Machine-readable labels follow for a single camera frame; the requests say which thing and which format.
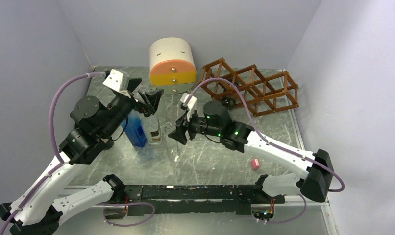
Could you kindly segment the clear glass bottle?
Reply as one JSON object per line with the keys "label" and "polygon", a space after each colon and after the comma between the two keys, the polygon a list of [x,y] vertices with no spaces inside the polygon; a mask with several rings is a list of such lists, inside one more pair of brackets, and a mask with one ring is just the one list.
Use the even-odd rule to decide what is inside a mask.
{"label": "clear glass bottle", "polygon": [[178,142],[169,137],[169,134],[175,130],[175,127],[170,123],[166,122],[164,124],[165,131],[165,140],[166,140],[166,149],[168,156],[175,162],[177,162],[179,158],[179,147]]}

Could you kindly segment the dark labelled wine bottle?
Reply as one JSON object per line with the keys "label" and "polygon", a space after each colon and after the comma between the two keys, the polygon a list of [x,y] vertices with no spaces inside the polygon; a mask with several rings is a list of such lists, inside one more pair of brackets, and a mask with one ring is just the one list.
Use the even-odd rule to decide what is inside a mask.
{"label": "dark labelled wine bottle", "polygon": [[236,100],[232,97],[224,96],[221,99],[221,104],[229,110],[232,110],[236,106]]}

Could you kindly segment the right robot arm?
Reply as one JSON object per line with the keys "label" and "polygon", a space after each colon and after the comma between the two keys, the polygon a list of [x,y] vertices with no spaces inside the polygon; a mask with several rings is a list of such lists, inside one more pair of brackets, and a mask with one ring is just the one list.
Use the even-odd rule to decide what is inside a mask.
{"label": "right robot arm", "polygon": [[196,110],[187,110],[176,121],[169,138],[185,145],[196,134],[215,136],[229,150],[264,157],[288,169],[289,174],[260,178],[261,185],[254,190],[258,202],[265,203],[282,194],[301,194],[320,203],[327,199],[334,178],[334,168],[327,151],[298,149],[258,134],[254,127],[233,120],[229,110],[216,100],[207,102],[203,113],[201,117]]}

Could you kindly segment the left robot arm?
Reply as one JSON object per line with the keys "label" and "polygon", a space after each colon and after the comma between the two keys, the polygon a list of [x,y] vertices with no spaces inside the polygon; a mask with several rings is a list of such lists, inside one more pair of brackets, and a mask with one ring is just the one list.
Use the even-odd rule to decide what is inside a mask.
{"label": "left robot arm", "polygon": [[133,92],[140,78],[107,77],[105,86],[114,93],[108,105],[95,96],[81,98],[71,111],[75,128],[61,144],[52,140],[54,157],[33,185],[17,200],[0,205],[4,221],[0,233],[12,235],[51,235],[71,217],[96,204],[119,204],[129,201],[125,184],[114,174],[106,175],[92,187],[59,197],[59,193],[103,151],[112,147],[112,135],[132,111],[149,115],[151,102],[162,91],[143,94],[137,100]]}

